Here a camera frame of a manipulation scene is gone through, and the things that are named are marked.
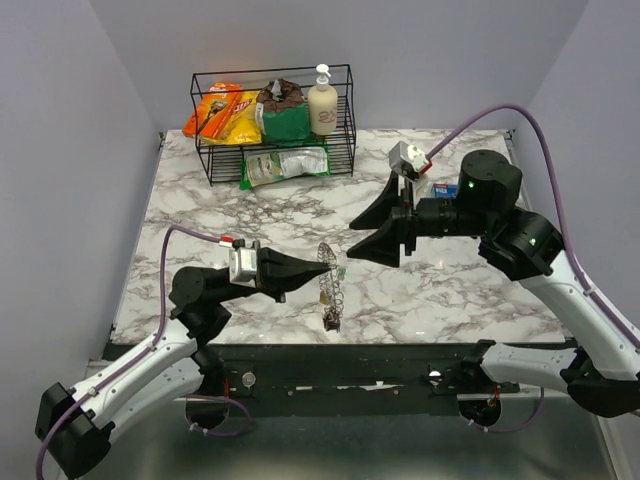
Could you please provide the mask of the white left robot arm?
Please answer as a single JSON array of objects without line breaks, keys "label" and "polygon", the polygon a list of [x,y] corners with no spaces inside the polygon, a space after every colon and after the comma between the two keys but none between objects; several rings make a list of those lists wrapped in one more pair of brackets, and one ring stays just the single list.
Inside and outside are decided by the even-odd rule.
[{"label": "white left robot arm", "polygon": [[295,258],[259,243],[229,237],[225,268],[186,266],[160,286],[157,330],[108,367],[65,387],[56,382],[41,396],[35,434],[41,442],[36,476],[46,455],[77,479],[109,453],[117,435],[140,416],[183,395],[209,395],[225,386],[208,344],[231,318],[224,304],[263,294],[277,303],[330,271],[325,262]]}]

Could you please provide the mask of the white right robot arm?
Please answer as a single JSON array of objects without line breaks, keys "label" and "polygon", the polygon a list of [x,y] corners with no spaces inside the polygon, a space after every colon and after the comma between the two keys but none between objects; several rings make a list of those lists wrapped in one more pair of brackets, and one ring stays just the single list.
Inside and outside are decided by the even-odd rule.
[{"label": "white right robot arm", "polygon": [[581,286],[562,234],[544,216],[517,207],[522,172],[502,154],[464,156],[454,198],[414,199],[392,172],[383,192],[349,224],[370,236],[352,246],[351,259],[398,267],[418,238],[479,239],[479,255],[542,301],[572,333],[563,349],[478,342],[461,362],[460,379],[480,392],[491,384],[527,384],[566,393],[588,412],[612,418],[639,410],[638,334],[614,322],[609,302]]}]

